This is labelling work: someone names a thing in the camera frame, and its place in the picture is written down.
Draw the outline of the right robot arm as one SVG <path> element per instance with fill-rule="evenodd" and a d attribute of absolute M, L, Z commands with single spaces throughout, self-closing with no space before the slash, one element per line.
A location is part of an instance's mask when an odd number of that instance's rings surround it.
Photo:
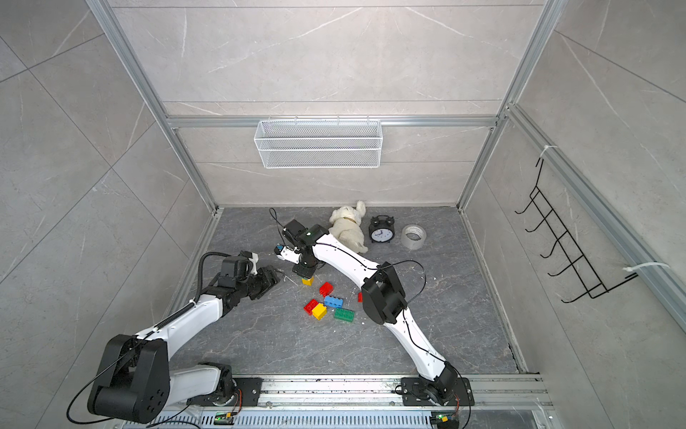
<path fill-rule="evenodd" d="M 455 399 L 461 376 L 431 345 L 414 320 L 393 264 L 376 263 L 357 255 L 321 225 L 307 228 L 292 220 L 281 225 L 280 230 L 289 243 L 278 245 L 275 254 L 279 259 L 291 262 L 296 275 L 309 278 L 323 262 L 360 289 L 364 312 L 393 333 L 416 365 L 419 377 L 425 383 L 421 398 L 439 406 L 446 406 Z"/>

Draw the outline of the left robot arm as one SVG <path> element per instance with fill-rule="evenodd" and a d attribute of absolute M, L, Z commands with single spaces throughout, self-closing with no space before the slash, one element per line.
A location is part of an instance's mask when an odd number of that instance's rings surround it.
<path fill-rule="evenodd" d="M 258 300 L 280 282 L 279 271 L 259 266 L 255 253 L 221 257 L 220 272 L 208 284 L 198 284 L 195 298 L 186 307 L 137 334 L 110 339 L 91 385 L 89 413 L 147 424 L 169 405 L 223 404 L 237 399 L 238 388 L 228 364 L 170 368 L 171 358 L 184 344 L 244 298 Z"/>

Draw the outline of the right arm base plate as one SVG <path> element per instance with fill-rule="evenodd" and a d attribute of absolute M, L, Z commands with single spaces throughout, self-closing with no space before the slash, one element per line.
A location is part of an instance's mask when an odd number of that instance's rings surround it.
<path fill-rule="evenodd" d="M 433 399 L 429 394 L 428 381 L 421 377 L 404 377 L 393 389 L 393 393 L 402 397 L 405 407 L 472 407 L 475 400 L 470 381 L 459 378 L 443 397 Z"/>

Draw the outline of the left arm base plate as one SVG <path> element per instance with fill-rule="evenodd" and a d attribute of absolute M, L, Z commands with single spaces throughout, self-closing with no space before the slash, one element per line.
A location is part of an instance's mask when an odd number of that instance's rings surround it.
<path fill-rule="evenodd" d="M 201 407 L 256 407 L 261 395 L 264 379 L 260 377 L 239 377 L 221 380 L 218 387 L 206 395 L 187 400 L 188 405 Z"/>

